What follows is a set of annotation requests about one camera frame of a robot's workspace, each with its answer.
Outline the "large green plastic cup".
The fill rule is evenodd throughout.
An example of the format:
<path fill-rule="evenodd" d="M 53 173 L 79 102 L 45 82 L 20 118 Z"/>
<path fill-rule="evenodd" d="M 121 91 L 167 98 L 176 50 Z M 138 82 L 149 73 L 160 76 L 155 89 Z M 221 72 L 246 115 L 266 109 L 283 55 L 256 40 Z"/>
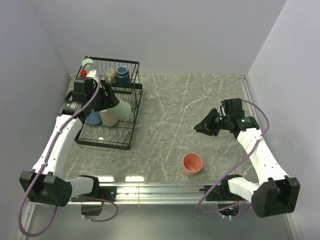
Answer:
<path fill-rule="evenodd" d="M 119 103 L 109 109 L 109 111 L 118 117 L 119 121 L 123 121 L 131 114 L 131 105 L 127 101 L 119 99 Z"/>

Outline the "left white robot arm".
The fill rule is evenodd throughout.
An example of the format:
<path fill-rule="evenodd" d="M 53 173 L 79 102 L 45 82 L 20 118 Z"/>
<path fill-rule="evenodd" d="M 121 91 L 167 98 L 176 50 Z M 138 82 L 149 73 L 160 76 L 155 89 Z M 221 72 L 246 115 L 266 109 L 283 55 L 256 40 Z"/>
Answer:
<path fill-rule="evenodd" d="M 89 201 L 101 195 L 97 177 L 80 175 L 63 179 L 63 170 L 72 143 L 93 112 L 119 104 L 109 86 L 101 88 L 98 77 L 81 76 L 74 80 L 74 89 L 60 104 L 55 127 L 37 163 L 31 171 L 23 171 L 19 182 L 25 191 L 24 200 L 64 207 L 70 199 L 84 195 Z"/>

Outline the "olive ceramic mug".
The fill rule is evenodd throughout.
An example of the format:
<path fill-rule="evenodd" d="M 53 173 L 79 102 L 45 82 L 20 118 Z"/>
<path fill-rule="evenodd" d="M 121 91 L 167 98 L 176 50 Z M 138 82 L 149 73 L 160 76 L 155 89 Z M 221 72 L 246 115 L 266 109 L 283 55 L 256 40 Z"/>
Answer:
<path fill-rule="evenodd" d="M 109 85 L 114 85 L 117 83 L 116 71 L 113 68 L 108 68 L 104 73 L 104 80 Z"/>

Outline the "aluminium mounting rail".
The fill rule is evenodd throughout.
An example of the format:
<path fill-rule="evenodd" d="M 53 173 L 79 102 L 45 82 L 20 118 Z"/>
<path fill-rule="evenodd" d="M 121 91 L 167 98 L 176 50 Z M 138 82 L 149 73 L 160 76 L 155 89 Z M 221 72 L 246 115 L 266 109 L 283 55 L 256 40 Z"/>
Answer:
<path fill-rule="evenodd" d="M 117 205 L 196 205 L 210 188 L 203 182 L 103 182 L 102 186 L 117 187 Z"/>

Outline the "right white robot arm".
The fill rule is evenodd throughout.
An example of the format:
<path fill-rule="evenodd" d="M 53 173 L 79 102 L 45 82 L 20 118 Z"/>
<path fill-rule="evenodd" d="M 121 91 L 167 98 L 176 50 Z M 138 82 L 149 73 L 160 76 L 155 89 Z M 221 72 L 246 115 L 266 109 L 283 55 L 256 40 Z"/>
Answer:
<path fill-rule="evenodd" d="M 200 205 L 215 188 L 226 200 L 235 196 L 248 202 L 259 218 L 290 214 L 294 212 L 300 192 L 300 182 L 296 177 L 289 177 L 279 165 L 269 149 L 258 122 L 252 116 L 246 116 L 243 103 L 248 100 L 229 98 L 221 102 L 220 108 L 212 108 L 208 115 L 195 127 L 198 133 L 218 136 L 221 130 L 229 131 L 243 147 L 247 155 L 224 173 L 203 195 L 196 205 L 196 212 L 201 214 Z M 246 180 L 232 171 L 250 160 L 258 183 Z"/>

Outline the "blue plastic cup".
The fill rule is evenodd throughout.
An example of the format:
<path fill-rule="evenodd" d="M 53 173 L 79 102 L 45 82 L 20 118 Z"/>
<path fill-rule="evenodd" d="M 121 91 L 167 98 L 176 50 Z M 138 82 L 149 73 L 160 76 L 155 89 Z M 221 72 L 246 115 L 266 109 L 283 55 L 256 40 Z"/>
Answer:
<path fill-rule="evenodd" d="M 100 113 L 98 111 L 92 111 L 91 114 L 86 117 L 86 122 L 92 126 L 100 125 L 102 123 Z"/>

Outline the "dark blue glazed mug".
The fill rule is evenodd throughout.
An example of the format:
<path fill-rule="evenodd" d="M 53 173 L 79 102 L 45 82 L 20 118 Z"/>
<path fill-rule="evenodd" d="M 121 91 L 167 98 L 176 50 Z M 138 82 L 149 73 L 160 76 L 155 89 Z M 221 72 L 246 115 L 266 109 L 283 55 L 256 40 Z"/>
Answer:
<path fill-rule="evenodd" d="M 129 86 L 131 83 L 130 72 L 126 66 L 119 66 L 116 69 L 116 79 L 120 86 Z"/>

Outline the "small green plastic cup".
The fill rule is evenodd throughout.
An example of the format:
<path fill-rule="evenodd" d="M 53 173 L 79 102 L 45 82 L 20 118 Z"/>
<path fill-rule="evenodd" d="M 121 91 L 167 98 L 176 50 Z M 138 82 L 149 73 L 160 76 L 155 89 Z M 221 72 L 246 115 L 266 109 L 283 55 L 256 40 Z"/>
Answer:
<path fill-rule="evenodd" d="M 84 66 L 85 64 L 92 64 L 93 63 L 93 60 L 91 58 L 85 58 L 82 62 L 81 62 L 81 65 Z"/>

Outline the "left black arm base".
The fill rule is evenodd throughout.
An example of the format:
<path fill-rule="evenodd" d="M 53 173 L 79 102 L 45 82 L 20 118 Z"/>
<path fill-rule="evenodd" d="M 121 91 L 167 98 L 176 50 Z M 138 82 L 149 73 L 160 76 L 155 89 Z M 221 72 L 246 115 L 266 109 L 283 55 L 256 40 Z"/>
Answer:
<path fill-rule="evenodd" d="M 110 202 L 115 202 L 117 195 L 116 186 L 100 186 L 97 194 L 98 199 L 108 200 Z"/>

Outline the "beige plastic cup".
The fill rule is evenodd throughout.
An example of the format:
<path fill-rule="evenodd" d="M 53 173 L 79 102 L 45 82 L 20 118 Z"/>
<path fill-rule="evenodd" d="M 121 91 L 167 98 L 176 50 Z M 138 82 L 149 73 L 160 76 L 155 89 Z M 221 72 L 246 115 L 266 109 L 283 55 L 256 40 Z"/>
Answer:
<path fill-rule="evenodd" d="M 102 124 L 106 127 L 113 127 L 118 123 L 118 116 L 109 109 L 101 110 L 99 114 Z"/>

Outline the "pink plastic cup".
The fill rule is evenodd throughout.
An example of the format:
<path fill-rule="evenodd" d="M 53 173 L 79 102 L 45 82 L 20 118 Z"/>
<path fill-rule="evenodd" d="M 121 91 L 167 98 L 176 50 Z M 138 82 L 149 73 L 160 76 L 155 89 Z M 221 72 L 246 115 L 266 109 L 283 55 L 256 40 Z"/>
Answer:
<path fill-rule="evenodd" d="M 182 167 L 186 177 L 193 177 L 202 169 L 203 160 L 197 153 L 187 153 L 182 159 Z"/>

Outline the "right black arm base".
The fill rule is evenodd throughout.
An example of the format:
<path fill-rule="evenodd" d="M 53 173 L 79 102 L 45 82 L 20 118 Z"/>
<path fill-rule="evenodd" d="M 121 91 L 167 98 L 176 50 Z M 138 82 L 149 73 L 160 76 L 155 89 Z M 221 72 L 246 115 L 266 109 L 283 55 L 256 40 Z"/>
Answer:
<path fill-rule="evenodd" d="M 227 201 L 228 198 L 223 194 L 221 186 L 218 184 L 205 198 L 207 202 Z"/>

